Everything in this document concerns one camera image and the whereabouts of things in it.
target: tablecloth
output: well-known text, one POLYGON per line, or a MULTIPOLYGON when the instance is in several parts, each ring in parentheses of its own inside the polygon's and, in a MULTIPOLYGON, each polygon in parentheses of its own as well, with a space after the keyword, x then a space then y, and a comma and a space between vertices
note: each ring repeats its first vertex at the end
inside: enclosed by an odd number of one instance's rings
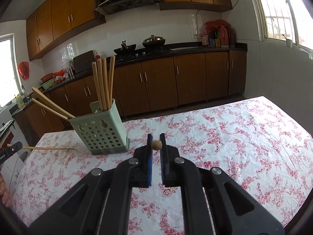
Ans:
MULTIPOLYGON (((219 166, 285 226, 313 186, 313 139, 265 97, 202 110, 124 123, 128 153, 92 156, 75 131, 45 134, 12 190, 13 208, 29 226, 93 168, 108 170, 132 157, 151 133, 198 167, 219 166)), ((159 151, 152 186, 133 188, 128 234, 184 234, 180 188, 165 188, 159 151)))

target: window frame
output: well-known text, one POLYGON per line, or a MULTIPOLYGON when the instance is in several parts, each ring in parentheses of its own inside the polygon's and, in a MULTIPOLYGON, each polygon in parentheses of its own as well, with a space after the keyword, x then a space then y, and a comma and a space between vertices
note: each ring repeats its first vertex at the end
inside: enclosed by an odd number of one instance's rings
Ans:
MULTIPOLYGON (((256 14, 256 18, 257 18, 257 23, 258 23, 258 30, 259 30, 259 38, 260 41, 270 41, 270 42, 274 42, 274 43, 279 43, 279 44, 284 44, 285 45, 285 41, 284 40, 279 40, 279 39, 275 39, 275 38, 270 38, 268 37, 268 29, 267 29, 267 24, 266 24, 266 18, 265 18, 265 13, 263 10, 263 6, 262 6, 262 2, 261 0, 252 0, 253 4, 254 4, 254 8, 255 8, 255 14, 256 14)), ((298 34, 298 27, 297 27, 297 22, 295 19, 295 14, 293 11, 293 8, 291 6, 291 2, 290 0, 286 0, 288 5, 289 5, 289 9, 290 9, 290 13, 291 13, 291 18, 292 18, 292 22, 294 25, 294 31, 295 31, 295 47, 297 47, 298 49, 304 49, 306 51, 309 52, 313 52, 312 49, 300 45, 299 44, 299 34, 298 34)))
MULTIPOLYGON (((22 87, 21 87, 22 83, 21 83, 21 79, 20 79, 19 74, 18 74, 18 67, 17 67, 17 63, 16 63, 16 59, 15 59, 14 34, 12 33, 12 34, 6 34, 3 36, 0 36, 0 42, 6 41, 6 40, 10 40, 11 59, 12 59, 14 79, 15 79, 16 86, 18 88, 18 93, 22 94, 22 87)), ((1 105, 0 105, 0 110, 3 110, 6 106, 8 106, 8 103, 6 105, 4 105, 3 107, 1 107, 1 105)))

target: human hand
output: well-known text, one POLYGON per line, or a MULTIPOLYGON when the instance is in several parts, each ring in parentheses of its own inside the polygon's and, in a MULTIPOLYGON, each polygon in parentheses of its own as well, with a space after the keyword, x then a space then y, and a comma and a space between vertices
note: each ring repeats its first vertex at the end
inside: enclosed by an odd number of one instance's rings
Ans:
POLYGON ((3 176, 0 174, 0 196, 2 195, 2 203, 6 207, 12 206, 12 201, 9 198, 9 191, 6 188, 5 181, 3 179, 3 176))

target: dark floor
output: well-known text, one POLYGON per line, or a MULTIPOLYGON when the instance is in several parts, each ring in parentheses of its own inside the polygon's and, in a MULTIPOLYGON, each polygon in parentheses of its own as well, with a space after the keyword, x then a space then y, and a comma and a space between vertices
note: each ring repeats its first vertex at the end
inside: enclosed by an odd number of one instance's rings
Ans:
POLYGON ((142 119, 142 118, 154 118, 154 117, 160 117, 160 116, 166 116, 166 115, 171 115, 171 114, 187 112, 187 111, 191 111, 191 110, 199 110, 199 109, 215 107, 215 106, 228 104, 228 103, 241 101, 241 100, 245 100, 245 98, 242 95, 232 95, 232 96, 222 97, 222 98, 208 100, 208 101, 185 104, 185 105, 181 105, 179 107, 170 108, 170 109, 166 109, 166 110, 158 110, 158 111, 152 111, 152 112, 133 115, 133 116, 127 116, 127 117, 123 117, 121 119, 122 119, 122 122, 125 122, 125 121, 129 121, 129 120, 136 120, 136 119, 142 119))

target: window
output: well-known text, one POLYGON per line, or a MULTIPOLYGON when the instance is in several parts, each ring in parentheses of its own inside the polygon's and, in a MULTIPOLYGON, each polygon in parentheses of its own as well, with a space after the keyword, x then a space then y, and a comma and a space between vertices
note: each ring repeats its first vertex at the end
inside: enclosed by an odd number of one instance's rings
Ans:
POLYGON ((313 49, 313 19, 302 0, 260 0, 265 17, 265 37, 291 39, 313 49))
POLYGON ((13 37, 0 39, 0 109, 18 95, 17 74, 13 58, 13 37))

